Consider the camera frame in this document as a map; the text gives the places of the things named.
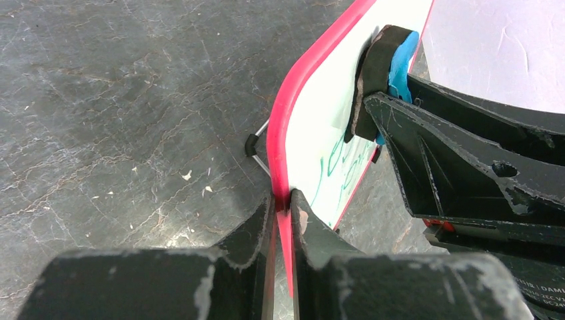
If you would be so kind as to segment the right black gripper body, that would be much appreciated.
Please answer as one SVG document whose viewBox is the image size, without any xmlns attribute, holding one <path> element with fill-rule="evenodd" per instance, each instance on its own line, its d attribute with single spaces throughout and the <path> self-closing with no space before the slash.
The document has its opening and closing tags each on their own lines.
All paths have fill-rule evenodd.
<svg viewBox="0 0 565 320">
<path fill-rule="evenodd" d="M 564 247 L 512 239 L 493 227 L 424 219 L 428 242 L 449 253 L 489 253 L 510 270 L 535 319 L 564 318 Z"/>
</svg>

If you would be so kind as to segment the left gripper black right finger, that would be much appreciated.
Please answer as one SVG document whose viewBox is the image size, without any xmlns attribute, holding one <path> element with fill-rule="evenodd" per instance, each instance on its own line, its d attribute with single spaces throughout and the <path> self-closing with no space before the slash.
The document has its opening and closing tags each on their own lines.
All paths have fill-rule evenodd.
<svg viewBox="0 0 565 320">
<path fill-rule="evenodd" d="M 367 255 L 290 194 L 296 319 L 531 319 L 509 270 L 485 253 Z"/>
</svg>

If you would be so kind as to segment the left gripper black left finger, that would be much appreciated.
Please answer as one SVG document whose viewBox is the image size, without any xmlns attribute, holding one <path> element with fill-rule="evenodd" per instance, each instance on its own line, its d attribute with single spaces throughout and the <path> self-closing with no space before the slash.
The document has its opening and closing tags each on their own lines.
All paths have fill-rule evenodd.
<svg viewBox="0 0 565 320">
<path fill-rule="evenodd" d="M 272 319 L 275 202 L 210 247 L 64 252 L 20 319 Z"/>
</svg>

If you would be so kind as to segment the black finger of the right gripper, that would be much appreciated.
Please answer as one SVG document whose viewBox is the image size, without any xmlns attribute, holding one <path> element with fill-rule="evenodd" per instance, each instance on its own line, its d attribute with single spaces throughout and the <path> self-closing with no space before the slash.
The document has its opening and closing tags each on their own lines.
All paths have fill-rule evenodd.
<svg viewBox="0 0 565 320">
<path fill-rule="evenodd" d="M 564 145 L 501 146 L 383 93 L 365 103 L 412 216 L 564 244 Z"/>
<path fill-rule="evenodd" d="M 563 146 L 564 115 L 505 105 L 408 77 L 414 103 L 501 146 Z"/>
</svg>

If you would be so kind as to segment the blue black whiteboard eraser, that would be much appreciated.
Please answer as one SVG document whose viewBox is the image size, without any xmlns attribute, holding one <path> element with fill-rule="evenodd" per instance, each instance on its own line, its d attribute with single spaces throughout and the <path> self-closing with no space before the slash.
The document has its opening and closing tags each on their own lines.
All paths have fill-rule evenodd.
<svg viewBox="0 0 565 320">
<path fill-rule="evenodd" d="M 378 128 L 364 106 L 365 97 L 381 92 L 412 102 L 408 70 L 419 40 L 418 32 L 396 25 L 384 26 L 372 38 L 357 65 L 345 143 L 355 136 L 367 141 L 378 139 Z"/>
</svg>

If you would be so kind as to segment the pink framed whiteboard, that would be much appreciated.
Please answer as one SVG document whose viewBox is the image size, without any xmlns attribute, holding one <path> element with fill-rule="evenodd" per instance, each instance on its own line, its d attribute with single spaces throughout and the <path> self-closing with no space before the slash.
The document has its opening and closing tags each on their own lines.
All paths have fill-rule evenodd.
<svg viewBox="0 0 565 320">
<path fill-rule="evenodd" d="M 355 1 L 290 68 L 273 103 L 266 133 L 267 161 L 288 281 L 294 291 L 290 194 L 303 192 L 316 216 L 337 227 L 370 162 L 384 143 L 344 142 L 357 65 L 386 25 L 422 35 L 432 1 Z"/>
</svg>

